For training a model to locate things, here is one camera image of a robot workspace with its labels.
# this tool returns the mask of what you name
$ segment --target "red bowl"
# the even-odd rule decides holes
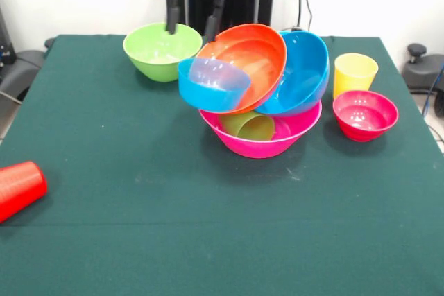
[[[342,132],[358,142],[378,138],[398,121],[399,112],[387,97],[370,91],[348,91],[333,101],[333,112]]]

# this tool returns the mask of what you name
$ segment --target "green cup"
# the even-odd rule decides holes
[[[244,114],[221,114],[219,122],[225,132],[242,139],[266,141],[271,140],[275,134],[273,118],[256,111]]]
[[[134,66],[151,80],[178,79],[178,63],[193,57],[202,47],[202,37],[193,28],[178,24],[176,33],[165,24],[149,24],[136,29],[123,41],[123,49]]]

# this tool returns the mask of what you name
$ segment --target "white wall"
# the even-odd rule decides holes
[[[444,53],[444,0],[310,0],[319,35],[380,36],[395,63],[406,45]],[[125,34],[165,18],[165,0],[0,0],[17,50],[42,48],[61,33]],[[274,0],[272,27],[296,23],[298,0]],[[307,24],[304,9],[303,25]]]

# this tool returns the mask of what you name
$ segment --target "orange bowl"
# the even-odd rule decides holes
[[[275,91],[284,73],[287,49],[282,36],[263,24],[242,24],[223,31],[197,57],[229,62],[248,74],[250,88],[238,106],[221,114],[241,114],[259,107]]]

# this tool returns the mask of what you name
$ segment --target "bowl rim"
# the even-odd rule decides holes
[[[276,80],[273,81],[272,85],[270,85],[270,87],[268,88],[268,90],[266,91],[266,93],[263,94],[262,96],[260,96],[259,98],[257,98],[256,101],[254,101],[253,103],[250,103],[250,104],[248,104],[248,105],[246,105],[246,106],[244,106],[244,107],[242,107],[242,108],[238,108],[238,107],[236,107],[236,109],[234,109],[234,110],[230,110],[230,111],[227,111],[227,112],[215,112],[215,114],[236,114],[236,113],[246,112],[245,110],[248,110],[248,111],[256,110],[256,108],[258,108],[259,105],[261,105],[262,103],[260,103],[259,105],[257,105],[256,107],[253,107],[253,108],[252,108],[251,106],[252,106],[252,105],[255,105],[255,104],[259,103],[259,102],[262,102],[264,99],[265,99],[265,100],[268,100],[268,99],[270,98],[271,94],[273,94],[273,92],[275,91],[275,89],[278,87],[279,82],[281,81],[282,76],[284,75],[285,64],[287,63],[287,46],[285,45],[284,38],[281,36],[281,34],[279,34],[278,31],[274,30],[274,29],[271,28],[270,26],[267,26],[266,24],[249,23],[249,24],[240,24],[240,25],[238,25],[238,26],[233,26],[233,27],[231,27],[231,28],[229,28],[229,29],[226,29],[226,30],[220,32],[220,33],[216,36],[216,40],[215,40],[215,42],[217,42],[217,38],[218,38],[218,37],[223,37],[223,36],[227,35],[228,33],[232,32],[232,31],[239,30],[239,29],[245,28],[245,27],[247,27],[247,26],[248,26],[248,27],[252,27],[252,26],[253,26],[253,27],[261,27],[261,28],[265,28],[265,29],[268,29],[268,30],[270,30],[270,31],[273,31],[273,32],[278,36],[278,39],[279,39],[279,41],[281,42],[281,46],[284,47],[283,49],[284,49],[284,52],[285,52],[284,64],[283,64],[283,67],[282,67],[282,72],[281,72],[280,75],[276,78]],[[246,39],[244,39],[244,40],[239,40],[239,43],[240,43],[240,42],[245,42],[245,41],[248,41],[248,40],[257,40],[257,39],[255,39],[255,38],[246,38]],[[271,46],[272,46],[277,52],[280,51],[280,50],[278,50],[278,49],[276,49],[276,48],[274,47],[274,44],[272,44],[272,43],[269,43],[269,44],[270,44],[270,45],[271,45]],[[202,51],[203,47],[204,47],[204,46],[202,46],[202,48],[199,50],[199,52],[197,53],[196,57],[199,57],[199,54],[200,54],[200,52]]]
[[[199,51],[202,49],[202,46],[203,46],[203,45],[202,45],[202,42],[203,42],[203,39],[202,39],[202,36],[200,36],[199,32],[196,31],[195,29],[193,29],[192,27],[187,26],[186,24],[177,24],[177,25],[179,25],[179,26],[184,26],[186,29],[190,29],[191,32],[192,32],[193,34],[195,34],[196,36],[199,37],[199,40],[200,40],[200,47],[199,47],[199,49],[197,49],[196,51],[193,51],[193,52],[190,51],[189,55],[187,55],[186,57],[184,57],[184,58],[181,59],[181,60],[178,60],[178,61],[175,61],[175,62],[165,62],[165,63],[162,63],[162,64],[158,64],[158,63],[153,64],[152,62],[146,62],[146,61],[144,61],[144,60],[140,60],[140,59],[137,59],[136,57],[133,57],[133,56],[128,52],[128,50],[126,49],[126,42],[127,42],[128,38],[129,38],[133,33],[136,33],[137,31],[140,31],[140,30],[142,30],[142,29],[144,29],[144,28],[147,28],[147,27],[150,27],[150,26],[160,26],[160,25],[164,25],[164,26],[166,26],[166,24],[165,24],[164,22],[155,22],[155,23],[153,23],[153,24],[145,24],[145,25],[143,25],[143,26],[139,26],[139,27],[137,27],[136,29],[132,30],[129,34],[127,34],[127,36],[125,36],[125,38],[123,39],[123,50],[125,51],[126,55],[127,55],[129,58],[134,59],[134,60],[136,60],[136,61],[138,61],[138,62],[141,62],[141,63],[143,63],[143,64],[160,65],[160,66],[162,66],[162,65],[177,64],[177,63],[179,63],[180,61],[182,61],[182,60],[184,60],[184,59],[187,59],[187,58],[191,58],[191,57],[193,57],[197,52],[199,52]]]
[[[301,136],[303,136],[305,133],[307,133],[308,131],[310,131],[317,123],[318,123],[318,121],[319,121],[319,118],[321,117],[321,114],[322,114],[322,102],[321,102],[321,100],[319,100],[319,102],[317,102],[317,104],[312,108],[312,109],[314,109],[315,107],[317,107],[318,108],[318,114],[316,115],[316,117],[314,118],[314,120],[313,120],[313,122],[310,124],[310,126],[308,126],[305,130],[303,130],[302,132],[299,132],[299,133],[297,133],[297,134],[293,134],[292,136],[290,136],[290,137],[286,137],[286,138],[282,138],[282,139],[276,139],[276,140],[262,140],[262,141],[259,141],[259,140],[249,140],[249,139],[242,139],[242,138],[239,138],[239,137],[235,137],[234,135],[231,135],[231,134],[228,134],[227,132],[224,132],[224,131],[222,131],[222,130],[220,130],[220,129],[218,129],[218,128],[216,128],[215,126],[213,126],[204,116],[203,116],[203,114],[202,114],[202,111],[204,111],[204,112],[207,112],[207,113],[210,113],[210,114],[215,114],[215,115],[219,115],[218,113],[216,113],[216,112],[208,112],[208,111],[205,111],[205,110],[199,110],[199,114],[200,114],[200,116],[203,118],[203,120],[211,127],[211,129],[213,129],[213,131],[215,131],[215,132],[218,132],[218,133],[220,133],[220,134],[222,134],[224,137],[229,137],[229,138],[231,138],[231,139],[235,139],[235,140],[237,140],[237,141],[242,141],[242,142],[250,142],[250,143],[277,143],[277,142],[283,142],[283,141],[288,141],[288,140],[292,140],[292,139],[295,139],[295,138],[297,138],[297,137],[301,137]]]
[[[298,107],[300,107],[302,104],[304,104],[305,102],[307,102],[307,100],[316,92],[316,90],[318,90],[318,88],[319,88],[319,86],[321,85],[321,83],[323,82],[323,80],[327,77],[328,78],[328,76],[329,76],[329,74],[330,74],[330,64],[329,64],[329,61],[330,61],[330,57],[329,57],[329,55],[328,55],[328,48],[327,48],[327,45],[325,44],[325,42],[323,41],[323,39],[322,38],[320,38],[319,36],[317,36],[316,34],[313,34],[313,33],[311,33],[311,32],[309,32],[309,31],[290,31],[290,32],[285,32],[285,34],[281,34],[282,33],[282,31],[280,31],[279,32],[279,34],[283,37],[283,39],[284,39],[284,42],[285,42],[285,39],[286,38],[288,38],[288,36],[289,35],[309,35],[309,36],[312,36],[312,37],[315,37],[316,39],[318,39],[318,40],[320,40],[321,41],[321,44],[323,45],[323,49],[324,49],[324,51],[325,51],[325,54],[327,55],[327,57],[325,58],[325,70],[324,70],[324,73],[323,73],[323,75],[322,75],[322,77],[321,77],[321,79],[319,80],[319,82],[318,82],[318,84],[315,86],[315,88],[313,88],[313,90],[302,100],[302,101],[300,101],[298,104],[296,104],[296,105],[294,105],[294,106],[292,106],[292,107],[288,107],[287,109],[283,109],[283,111],[281,111],[281,112],[279,112],[278,114],[276,114],[275,112],[273,112],[273,113],[265,113],[265,114],[270,114],[270,115],[272,115],[272,114],[276,114],[276,115],[279,115],[279,114],[286,114],[287,112],[290,112],[291,110],[294,110],[294,109],[296,109],[296,108],[298,108]],[[262,103],[259,107],[257,107],[256,108],[256,110],[259,110],[260,109],[260,107],[263,105],[263,104],[265,104],[266,103],[266,101],[264,102],[264,103]]]
[[[395,114],[396,114],[395,120],[393,122],[391,122],[389,125],[385,126],[384,128],[378,128],[378,129],[375,129],[375,130],[367,130],[365,128],[356,128],[354,126],[351,126],[347,121],[345,121],[344,118],[339,116],[339,113],[338,113],[338,110],[337,110],[338,107],[337,107],[336,104],[337,104],[337,101],[338,101],[339,97],[345,96],[345,95],[348,95],[348,94],[356,94],[356,93],[361,93],[361,94],[364,93],[364,94],[368,94],[368,95],[372,95],[372,96],[377,96],[377,97],[380,97],[380,98],[388,101],[389,105],[391,105],[392,108],[395,110]],[[384,132],[384,131],[387,131],[390,128],[392,128],[398,122],[398,119],[400,118],[400,112],[398,110],[398,107],[396,106],[396,104],[390,98],[388,98],[387,96],[385,96],[385,95],[383,95],[381,93],[373,92],[371,90],[348,90],[346,92],[343,92],[342,94],[339,94],[333,100],[332,107],[333,107],[333,113],[334,113],[334,115],[336,116],[337,119],[341,120],[343,123],[347,124],[348,126],[350,126],[352,128],[356,128],[357,130],[363,131],[363,132]]]

